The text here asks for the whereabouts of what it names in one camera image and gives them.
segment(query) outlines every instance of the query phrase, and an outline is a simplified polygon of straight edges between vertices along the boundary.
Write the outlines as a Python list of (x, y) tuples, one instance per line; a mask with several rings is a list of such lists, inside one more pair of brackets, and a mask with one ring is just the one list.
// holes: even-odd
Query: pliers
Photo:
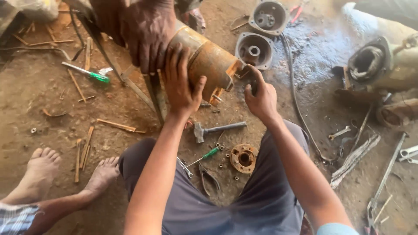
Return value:
[(199, 172), (200, 172), (200, 177), (202, 178), (203, 190), (205, 190), (205, 193), (209, 197), (210, 197), (210, 194), (209, 194), (208, 190), (206, 189), (205, 179), (204, 179), (204, 175), (203, 174), (207, 175), (207, 177), (212, 180), (212, 182), (215, 184), (215, 186), (216, 186), (216, 188), (218, 190), (221, 190), (221, 187), (219, 186), (219, 182), (216, 180), (215, 177), (213, 177), (211, 174), (209, 174), (208, 170), (206, 170), (206, 168), (200, 162), (199, 162)]

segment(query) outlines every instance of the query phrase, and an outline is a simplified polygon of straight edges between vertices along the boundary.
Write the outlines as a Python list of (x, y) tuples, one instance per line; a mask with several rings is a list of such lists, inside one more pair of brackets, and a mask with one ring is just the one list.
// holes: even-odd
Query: sleeve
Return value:
[(359, 235), (359, 233), (347, 225), (328, 223), (319, 227), (316, 235)]

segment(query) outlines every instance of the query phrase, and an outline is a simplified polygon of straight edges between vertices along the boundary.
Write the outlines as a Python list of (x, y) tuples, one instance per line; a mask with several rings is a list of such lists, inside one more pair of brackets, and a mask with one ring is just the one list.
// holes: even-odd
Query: metal scrap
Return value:
[(331, 187), (333, 189), (337, 188), (342, 179), (356, 166), (356, 164), (370, 151), (370, 149), (379, 143), (379, 141), (380, 135), (373, 135), (362, 146), (350, 153), (342, 167), (332, 174), (330, 183)]
[(61, 113), (61, 114), (56, 114), (56, 115), (52, 115), (51, 113), (49, 113), (45, 108), (43, 108), (42, 109), (42, 112), (43, 113), (45, 113), (45, 115), (47, 115), (48, 117), (53, 117), (53, 118), (56, 118), (56, 117), (61, 117), (61, 116), (64, 116), (64, 115), (66, 115), (67, 114), (67, 112), (66, 111), (64, 111), (63, 113)]

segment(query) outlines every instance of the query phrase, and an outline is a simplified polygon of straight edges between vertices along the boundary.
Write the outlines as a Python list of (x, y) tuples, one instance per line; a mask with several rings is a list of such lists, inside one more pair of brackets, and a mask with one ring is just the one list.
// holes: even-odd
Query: knee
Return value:
[(144, 138), (128, 147), (119, 158), (120, 172), (122, 173), (126, 169), (130, 169), (132, 167), (136, 168), (137, 165), (144, 165), (148, 160), (156, 142), (156, 139)]

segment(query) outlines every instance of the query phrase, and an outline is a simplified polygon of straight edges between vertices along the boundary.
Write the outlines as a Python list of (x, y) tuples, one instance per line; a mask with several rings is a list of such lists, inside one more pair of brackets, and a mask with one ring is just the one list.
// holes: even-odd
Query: wooden splinter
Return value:
[(81, 154), (81, 160), (80, 160), (80, 165), (79, 165), (80, 168), (83, 168), (84, 161), (86, 160), (87, 149), (89, 148), (89, 145), (90, 145), (90, 139), (93, 134), (93, 129), (94, 129), (94, 126), (91, 126), (89, 129), (89, 133), (87, 134), (86, 144), (84, 145), (83, 153)]

